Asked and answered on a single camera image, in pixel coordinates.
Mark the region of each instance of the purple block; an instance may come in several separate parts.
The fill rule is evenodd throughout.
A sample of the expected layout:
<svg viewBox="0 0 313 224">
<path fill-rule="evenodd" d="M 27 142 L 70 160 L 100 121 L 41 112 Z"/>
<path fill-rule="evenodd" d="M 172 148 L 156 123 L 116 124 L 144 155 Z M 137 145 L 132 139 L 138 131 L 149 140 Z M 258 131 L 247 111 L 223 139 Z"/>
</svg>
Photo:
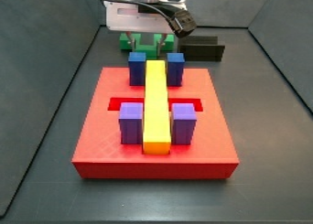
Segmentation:
<svg viewBox="0 0 313 224">
<path fill-rule="evenodd" d="M 191 144 L 196 115 L 191 103 L 173 103 L 171 116 L 172 144 Z"/>
<path fill-rule="evenodd" d="M 120 143 L 141 144 L 142 103 L 120 105 Z"/>
</svg>

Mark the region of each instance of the green block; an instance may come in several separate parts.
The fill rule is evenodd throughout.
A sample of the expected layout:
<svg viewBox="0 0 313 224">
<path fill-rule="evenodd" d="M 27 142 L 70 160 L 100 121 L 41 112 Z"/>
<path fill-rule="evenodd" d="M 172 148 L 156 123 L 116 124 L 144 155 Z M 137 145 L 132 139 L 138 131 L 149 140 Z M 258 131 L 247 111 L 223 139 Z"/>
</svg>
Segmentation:
<svg viewBox="0 0 313 224">
<path fill-rule="evenodd" d="M 157 58 L 157 49 L 156 45 L 136 45 L 134 52 L 145 52 L 147 59 L 156 59 Z"/>
<path fill-rule="evenodd" d="M 134 52 L 145 52 L 147 59 L 157 58 L 157 41 L 161 39 L 161 34 L 153 34 L 153 43 L 152 45 L 141 45 L 140 44 L 140 34 L 132 34 L 134 39 Z M 125 33 L 120 34 L 120 50 L 132 50 L 129 45 L 128 37 Z M 167 35 L 164 40 L 164 45 L 161 46 L 161 51 L 172 51 L 173 50 L 173 35 Z"/>
</svg>

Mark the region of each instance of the block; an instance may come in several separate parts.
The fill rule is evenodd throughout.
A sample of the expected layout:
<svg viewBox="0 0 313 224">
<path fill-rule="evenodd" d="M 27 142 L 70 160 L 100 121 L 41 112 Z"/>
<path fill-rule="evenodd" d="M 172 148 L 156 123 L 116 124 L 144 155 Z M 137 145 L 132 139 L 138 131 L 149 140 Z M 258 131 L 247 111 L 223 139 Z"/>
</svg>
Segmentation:
<svg viewBox="0 0 313 224">
<path fill-rule="evenodd" d="M 185 61 L 220 61 L 224 45 L 217 37 L 188 36 L 177 41 L 177 52 L 184 54 Z"/>
<path fill-rule="evenodd" d="M 239 164 L 217 96 L 205 69 L 184 69 L 183 86 L 168 99 L 199 99 L 192 144 L 171 145 L 168 155 L 144 155 L 140 146 L 120 144 L 118 111 L 109 99 L 144 98 L 144 87 L 126 83 L 128 68 L 104 68 L 77 139 L 72 164 L 82 178 L 224 179 Z"/>
<path fill-rule="evenodd" d="M 171 143 L 189 145 L 196 122 L 191 103 L 173 103 L 171 110 Z"/>
<path fill-rule="evenodd" d="M 145 82 L 145 60 L 147 56 L 142 52 L 129 52 L 129 85 L 144 86 Z"/>
<path fill-rule="evenodd" d="M 142 104 L 124 102 L 120 105 L 120 143 L 141 144 Z"/>
<path fill-rule="evenodd" d="M 181 53 L 167 53 L 165 80 L 168 87 L 179 87 L 181 83 L 184 58 Z"/>
<path fill-rule="evenodd" d="M 142 152 L 145 155 L 167 155 L 169 145 L 164 61 L 148 60 L 145 69 Z"/>
<path fill-rule="evenodd" d="M 134 52 L 145 53 L 147 59 L 156 59 L 157 58 L 156 45 L 134 44 Z"/>
</svg>

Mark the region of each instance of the red platform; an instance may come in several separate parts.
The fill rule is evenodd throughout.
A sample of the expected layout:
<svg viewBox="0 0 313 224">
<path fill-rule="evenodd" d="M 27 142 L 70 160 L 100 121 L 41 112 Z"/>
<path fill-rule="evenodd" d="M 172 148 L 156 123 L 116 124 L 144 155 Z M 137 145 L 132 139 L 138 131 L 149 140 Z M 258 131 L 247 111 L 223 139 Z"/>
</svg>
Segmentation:
<svg viewBox="0 0 313 224">
<path fill-rule="evenodd" d="M 142 155 L 140 145 L 120 144 L 118 112 L 110 98 L 144 97 L 144 87 L 128 86 L 126 68 L 104 68 L 92 97 L 72 163 L 82 178 L 227 178 L 237 166 L 231 135 L 205 69 L 184 69 L 169 100 L 200 100 L 192 144 L 172 145 L 169 155 Z"/>
</svg>

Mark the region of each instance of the blue block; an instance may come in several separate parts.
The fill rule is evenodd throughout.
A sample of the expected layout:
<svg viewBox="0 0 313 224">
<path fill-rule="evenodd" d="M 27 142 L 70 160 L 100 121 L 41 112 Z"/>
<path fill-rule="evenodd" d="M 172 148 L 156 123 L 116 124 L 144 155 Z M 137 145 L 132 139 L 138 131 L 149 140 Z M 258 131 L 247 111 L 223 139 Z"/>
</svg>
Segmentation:
<svg viewBox="0 0 313 224">
<path fill-rule="evenodd" d="M 184 58 L 181 53 L 167 53 L 165 80 L 168 87 L 179 87 L 181 82 Z"/>
<path fill-rule="evenodd" d="M 142 103 L 122 103 L 120 105 L 120 143 L 141 144 Z"/>
<path fill-rule="evenodd" d="M 128 57 L 129 85 L 144 86 L 145 83 L 145 60 L 144 52 L 130 52 Z"/>
<path fill-rule="evenodd" d="M 196 115 L 191 103 L 173 103 L 171 114 L 172 144 L 191 144 Z"/>
</svg>

